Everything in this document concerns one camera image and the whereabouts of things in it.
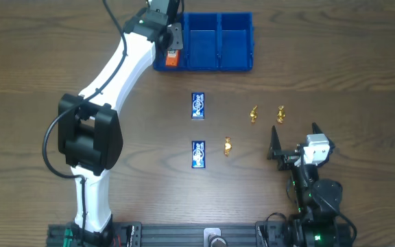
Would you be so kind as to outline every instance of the robotic arm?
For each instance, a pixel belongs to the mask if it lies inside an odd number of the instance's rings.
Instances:
[[[126,22],[123,29],[126,46],[121,39],[95,80],[78,96],[65,94],[59,103],[62,117],[58,126],[59,152],[65,155],[76,177],[77,215],[71,230],[77,239],[94,246],[109,246],[113,238],[108,193],[110,169],[123,147],[119,112],[142,72],[152,65],[156,52],[166,52],[173,43],[169,26],[176,20],[179,1],[148,3],[148,8]],[[116,69],[108,86],[91,97]],[[84,123],[88,119],[95,120],[93,127]]]

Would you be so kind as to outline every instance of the blue tray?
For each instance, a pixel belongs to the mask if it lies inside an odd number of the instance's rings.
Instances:
[[[157,54],[157,71],[249,71],[254,64],[252,13],[184,13],[184,48],[179,66],[165,66]]]

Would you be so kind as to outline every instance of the blue candy bar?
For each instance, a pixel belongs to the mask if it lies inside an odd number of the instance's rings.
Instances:
[[[192,141],[191,168],[205,168],[205,141]]]
[[[205,96],[204,93],[191,94],[191,118],[204,119],[205,118]]]

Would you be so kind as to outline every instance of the wooden table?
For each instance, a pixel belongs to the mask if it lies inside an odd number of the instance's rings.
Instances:
[[[123,23],[144,1],[111,6]],[[320,176],[343,185],[356,245],[395,245],[395,0],[188,0],[186,10],[253,12],[254,68],[143,74],[120,114],[115,220],[253,223],[297,213],[289,173],[265,158],[285,105],[284,148],[303,142],[313,121],[336,143]],[[41,143],[62,95],[88,85],[118,41],[101,1],[0,0],[0,246],[44,246],[48,224],[75,216],[74,182],[48,171]],[[190,120],[194,91],[206,93],[204,121]],[[191,169],[195,139],[206,140],[204,170]],[[54,132],[51,162],[69,173],[56,141]]]

